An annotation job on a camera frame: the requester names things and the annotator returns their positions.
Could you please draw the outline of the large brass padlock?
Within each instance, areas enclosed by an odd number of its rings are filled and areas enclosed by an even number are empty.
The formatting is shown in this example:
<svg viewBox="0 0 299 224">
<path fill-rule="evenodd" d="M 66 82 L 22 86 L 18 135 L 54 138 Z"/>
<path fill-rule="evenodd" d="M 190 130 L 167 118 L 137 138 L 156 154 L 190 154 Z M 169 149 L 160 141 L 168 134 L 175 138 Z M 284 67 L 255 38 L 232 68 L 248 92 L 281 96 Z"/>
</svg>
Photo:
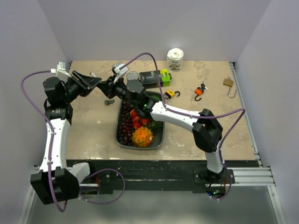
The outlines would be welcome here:
<svg viewBox="0 0 299 224">
<path fill-rule="evenodd" d="M 227 77 L 223 80 L 223 85 L 228 87 L 228 97 L 235 98 L 237 94 L 237 89 L 235 89 L 233 94 L 231 93 L 234 81 L 230 77 Z"/>
</svg>

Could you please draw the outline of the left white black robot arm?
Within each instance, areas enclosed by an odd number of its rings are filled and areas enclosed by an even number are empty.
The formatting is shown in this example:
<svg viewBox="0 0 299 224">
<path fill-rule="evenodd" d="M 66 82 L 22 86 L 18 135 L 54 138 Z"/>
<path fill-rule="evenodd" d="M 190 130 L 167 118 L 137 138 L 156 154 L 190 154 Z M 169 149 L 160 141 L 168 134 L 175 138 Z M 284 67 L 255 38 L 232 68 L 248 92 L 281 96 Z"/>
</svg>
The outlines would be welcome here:
<svg viewBox="0 0 299 224">
<path fill-rule="evenodd" d="M 43 82 L 47 96 L 42 113 L 46 117 L 46 148 L 39 172 L 31 175 L 30 183 L 45 205 L 75 199 L 83 180 L 86 183 L 96 180 L 97 172 L 89 162 L 80 162 L 68 169 L 65 151 L 73 116 L 72 101 L 78 96 L 88 96 L 100 82 L 99 77 L 84 76 L 76 71 L 65 81 L 50 77 Z"/>
</svg>

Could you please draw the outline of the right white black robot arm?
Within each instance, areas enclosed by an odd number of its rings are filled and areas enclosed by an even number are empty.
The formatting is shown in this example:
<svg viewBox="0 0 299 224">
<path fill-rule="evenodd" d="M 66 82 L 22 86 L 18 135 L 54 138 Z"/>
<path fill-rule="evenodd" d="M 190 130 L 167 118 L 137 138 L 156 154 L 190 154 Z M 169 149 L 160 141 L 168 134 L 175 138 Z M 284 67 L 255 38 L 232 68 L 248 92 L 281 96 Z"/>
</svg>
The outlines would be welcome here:
<svg viewBox="0 0 299 224">
<path fill-rule="evenodd" d="M 99 82 L 97 87 L 108 98 L 117 96 L 129 103 L 142 118 L 170 123 L 190 131 L 196 146 L 205 152 L 209 180 L 219 183 L 224 179 L 224 165 L 218 147 L 223 128 L 210 110 L 197 112 L 165 105 L 148 96 L 140 81 L 133 80 L 124 84 L 122 78 L 115 80 L 116 77 L 110 77 Z"/>
</svg>

